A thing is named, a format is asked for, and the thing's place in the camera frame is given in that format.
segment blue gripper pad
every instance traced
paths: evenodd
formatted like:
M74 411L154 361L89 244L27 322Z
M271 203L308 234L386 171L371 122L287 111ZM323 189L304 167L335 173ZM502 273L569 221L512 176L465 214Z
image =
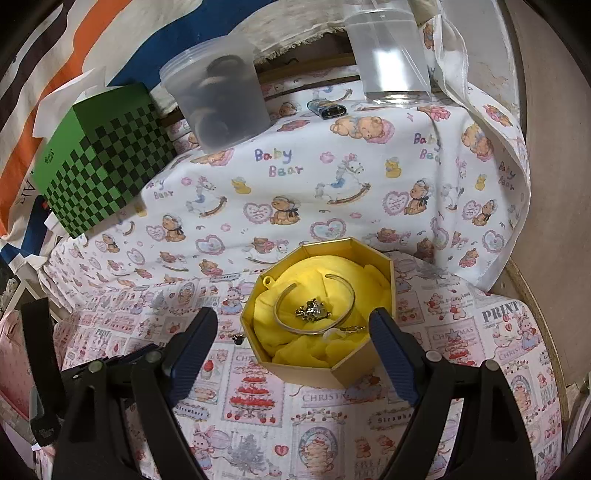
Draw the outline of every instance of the blue gripper pad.
M176 334L165 350L162 370L171 380L167 393L170 408L187 398L217 335L217 315L208 308L199 310L189 328Z
M408 356L404 353L399 340L406 342L398 325L385 309L376 309L369 316L369 335L386 372L400 398L415 406L419 401L419 392L415 383L415 370Z

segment pink fabric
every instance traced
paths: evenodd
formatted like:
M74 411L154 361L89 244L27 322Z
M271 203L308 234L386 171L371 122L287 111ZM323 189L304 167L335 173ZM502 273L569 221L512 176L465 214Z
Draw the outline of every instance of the pink fabric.
M26 420L32 386L21 315L11 310L0 320L0 394Z

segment striped fabric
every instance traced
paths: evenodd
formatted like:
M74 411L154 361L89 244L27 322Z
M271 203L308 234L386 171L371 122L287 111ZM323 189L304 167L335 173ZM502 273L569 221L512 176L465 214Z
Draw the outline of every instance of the striped fabric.
M0 254L14 271L56 240L43 225L43 198L29 182L43 149L32 135L39 102L81 73L106 66L109 85L142 82L166 113L172 103L159 86L160 67L273 1L64 0L38 26L0 80Z

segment green checkered box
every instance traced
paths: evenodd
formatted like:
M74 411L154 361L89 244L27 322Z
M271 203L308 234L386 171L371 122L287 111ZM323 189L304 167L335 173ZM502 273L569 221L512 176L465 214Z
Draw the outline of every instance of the green checkered box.
M73 105L33 179L77 237L127 205L174 156L150 94L134 83Z

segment orange stripe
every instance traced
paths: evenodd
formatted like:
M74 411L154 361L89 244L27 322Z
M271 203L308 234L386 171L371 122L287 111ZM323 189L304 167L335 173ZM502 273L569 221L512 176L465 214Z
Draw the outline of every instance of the orange stripe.
M98 0L76 29L73 52L41 92L35 108L29 114L22 133L0 177L0 235L8 232L8 215L22 185L33 156L41 143L33 137L33 125L39 102L51 92L82 74L82 64L88 52L117 16L132 0Z

